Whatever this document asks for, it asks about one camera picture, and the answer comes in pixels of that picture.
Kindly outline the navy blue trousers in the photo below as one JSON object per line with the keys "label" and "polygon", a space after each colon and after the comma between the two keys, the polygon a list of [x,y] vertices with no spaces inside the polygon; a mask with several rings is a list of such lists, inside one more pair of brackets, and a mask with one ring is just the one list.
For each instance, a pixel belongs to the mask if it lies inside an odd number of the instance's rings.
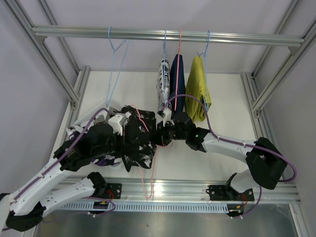
{"label": "navy blue trousers", "polygon": [[[176,71],[177,71],[177,54],[172,62],[170,69],[170,98],[175,96],[176,91]],[[184,65],[183,57],[180,54],[180,67],[179,67],[179,81],[178,81],[178,94],[185,94],[185,77],[184,77]],[[175,112],[175,99],[171,101],[172,111]],[[183,111],[185,104],[185,97],[177,97],[177,111],[175,113],[180,113]]]}

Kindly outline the white plastic basket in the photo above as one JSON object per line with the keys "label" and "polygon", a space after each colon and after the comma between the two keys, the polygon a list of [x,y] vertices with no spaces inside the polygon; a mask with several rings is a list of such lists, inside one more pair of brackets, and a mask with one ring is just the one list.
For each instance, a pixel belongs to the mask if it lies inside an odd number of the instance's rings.
{"label": "white plastic basket", "polygon": [[87,133],[89,129],[91,129],[98,123],[108,124],[108,120],[118,113],[120,112],[115,110],[113,107],[107,106],[106,102],[101,102],[99,105],[95,106],[92,110],[73,122],[70,126],[77,125],[82,127],[83,130],[85,129],[85,127],[87,127],[87,130],[85,132]]}

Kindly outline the purple camouflage trousers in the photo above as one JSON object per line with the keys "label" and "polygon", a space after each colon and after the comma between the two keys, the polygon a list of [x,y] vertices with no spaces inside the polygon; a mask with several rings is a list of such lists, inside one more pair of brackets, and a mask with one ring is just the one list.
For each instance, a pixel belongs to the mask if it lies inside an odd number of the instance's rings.
{"label": "purple camouflage trousers", "polygon": [[[82,131],[83,128],[77,125],[72,125],[66,128],[66,132],[70,140],[76,139]],[[100,167],[111,166],[113,169],[117,169],[118,167],[122,166],[123,161],[121,158],[115,158],[114,156],[106,155],[100,158],[92,158],[91,163]]]}

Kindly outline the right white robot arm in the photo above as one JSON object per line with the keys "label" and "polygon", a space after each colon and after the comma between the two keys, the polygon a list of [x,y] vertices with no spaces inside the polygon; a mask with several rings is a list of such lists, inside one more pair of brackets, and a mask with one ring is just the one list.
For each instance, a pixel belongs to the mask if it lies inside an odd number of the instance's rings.
{"label": "right white robot arm", "polygon": [[170,115],[169,110],[165,109],[158,114],[162,121],[157,124],[153,137],[155,144],[162,146],[173,140],[182,140],[194,151],[218,153],[247,164],[247,170],[232,174],[225,183],[225,195],[229,199],[237,199],[255,187],[275,189],[287,167],[280,158],[280,152],[267,138],[247,142],[221,137],[197,127],[185,112]]}

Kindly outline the pink hanger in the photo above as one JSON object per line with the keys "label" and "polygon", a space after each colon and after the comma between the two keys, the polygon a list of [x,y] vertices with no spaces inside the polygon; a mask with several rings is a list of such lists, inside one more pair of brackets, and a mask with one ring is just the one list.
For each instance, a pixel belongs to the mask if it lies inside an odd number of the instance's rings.
{"label": "pink hanger", "polygon": [[[140,114],[139,110],[136,108],[135,105],[131,105],[131,107],[133,109],[135,109],[135,111],[136,111],[136,113],[138,115],[138,119],[143,124],[144,129],[147,131],[147,133],[150,133],[146,123],[144,122],[144,120],[141,117],[141,114]],[[155,194],[153,178],[155,176],[155,171],[156,171],[156,161],[157,161],[156,156],[158,154],[158,149],[159,149],[159,147],[156,148],[156,151],[155,151],[154,156],[152,158],[148,158],[148,156],[146,156],[146,158],[141,163],[138,164],[139,165],[139,173],[140,173],[142,188],[143,188],[143,195],[144,195],[144,198],[147,199],[147,200],[153,198],[154,194]],[[145,185],[145,181],[144,181],[144,175],[143,175],[142,168],[147,169],[149,167],[149,164],[152,165],[153,169],[152,169],[152,174],[151,174],[151,176],[149,178],[150,194],[147,195],[147,189],[146,189],[146,185]]]}
{"label": "pink hanger", "polygon": [[[182,29],[179,30],[179,45],[178,45],[178,54],[177,54],[177,71],[176,71],[176,91],[175,95],[178,95],[178,81],[179,81],[179,67],[180,67],[180,53],[181,53],[181,41],[182,40]],[[177,97],[175,98],[175,112],[177,111]]]}

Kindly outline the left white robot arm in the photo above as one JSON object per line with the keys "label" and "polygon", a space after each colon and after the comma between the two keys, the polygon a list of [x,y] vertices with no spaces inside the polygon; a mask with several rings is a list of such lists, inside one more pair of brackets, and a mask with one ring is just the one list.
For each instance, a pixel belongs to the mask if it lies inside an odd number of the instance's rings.
{"label": "left white robot arm", "polygon": [[111,198],[107,182],[99,172],[91,172],[79,182],[54,191],[53,188],[82,167],[120,151],[120,135],[101,122],[84,128],[75,138],[55,151],[53,158],[23,187],[0,196],[0,229],[27,231],[60,207],[82,198]]}

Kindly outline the white black lettered trousers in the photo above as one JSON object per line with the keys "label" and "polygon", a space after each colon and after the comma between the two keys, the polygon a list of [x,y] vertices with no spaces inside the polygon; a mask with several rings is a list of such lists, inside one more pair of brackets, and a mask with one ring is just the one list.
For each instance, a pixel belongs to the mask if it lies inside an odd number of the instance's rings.
{"label": "white black lettered trousers", "polygon": [[160,111],[168,102],[170,96],[170,65],[166,58],[163,58],[159,63],[158,79],[158,111]]}

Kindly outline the black white patterned trousers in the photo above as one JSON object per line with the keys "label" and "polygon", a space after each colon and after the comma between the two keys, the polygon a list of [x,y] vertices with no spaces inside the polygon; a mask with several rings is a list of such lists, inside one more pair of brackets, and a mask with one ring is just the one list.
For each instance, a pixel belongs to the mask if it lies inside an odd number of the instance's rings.
{"label": "black white patterned trousers", "polygon": [[152,137],[156,132],[156,116],[152,111],[139,110],[142,119],[146,123],[150,133],[144,129],[139,121],[138,115],[130,105],[124,106],[120,111],[127,116],[128,121],[124,126],[125,131],[125,155],[122,159],[127,172],[133,166],[139,166],[146,156],[152,158],[157,146],[152,142]]}

